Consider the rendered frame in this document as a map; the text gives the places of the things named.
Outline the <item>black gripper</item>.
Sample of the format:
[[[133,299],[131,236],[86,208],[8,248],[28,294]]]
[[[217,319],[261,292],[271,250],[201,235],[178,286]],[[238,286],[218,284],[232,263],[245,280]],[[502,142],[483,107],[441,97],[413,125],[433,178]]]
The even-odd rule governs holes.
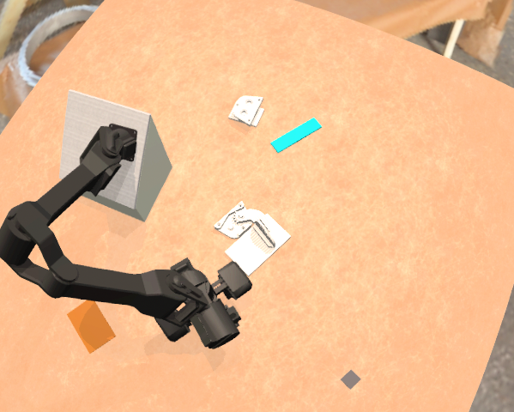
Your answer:
[[[219,273],[219,280],[211,283],[214,291],[212,301],[219,301],[217,299],[217,295],[222,292],[228,300],[232,297],[236,300],[246,292],[251,291],[251,280],[240,268],[238,263],[230,261],[217,270],[217,272]],[[154,318],[154,320],[160,326],[170,342],[176,342],[179,338],[188,334],[190,332],[189,326],[192,326],[191,322],[184,324],[182,327],[178,327],[177,325],[171,324],[163,319]]]

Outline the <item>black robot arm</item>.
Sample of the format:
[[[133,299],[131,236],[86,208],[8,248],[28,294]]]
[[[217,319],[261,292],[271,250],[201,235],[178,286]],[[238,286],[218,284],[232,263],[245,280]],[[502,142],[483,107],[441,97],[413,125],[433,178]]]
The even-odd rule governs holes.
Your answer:
[[[212,301],[209,279],[189,258],[169,270],[141,274],[73,264],[49,228],[85,191],[96,197],[104,190],[122,166],[121,160],[134,160],[136,139],[137,130],[129,127],[101,126],[82,152],[77,168],[37,201],[20,203],[8,212],[0,227],[0,258],[51,298],[127,305],[178,327],[192,322],[204,347],[219,348],[239,336],[241,318],[235,306],[224,305],[220,298]],[[28,258],[36,244],[49,270]]]

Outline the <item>orange rectangular plate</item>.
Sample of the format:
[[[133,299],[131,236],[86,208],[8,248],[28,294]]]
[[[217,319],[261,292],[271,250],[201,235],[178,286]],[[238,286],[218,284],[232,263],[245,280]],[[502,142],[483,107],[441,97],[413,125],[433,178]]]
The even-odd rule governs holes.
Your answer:
[[[67,315],[90,354],[116,336],[95,301],[86,300]]]

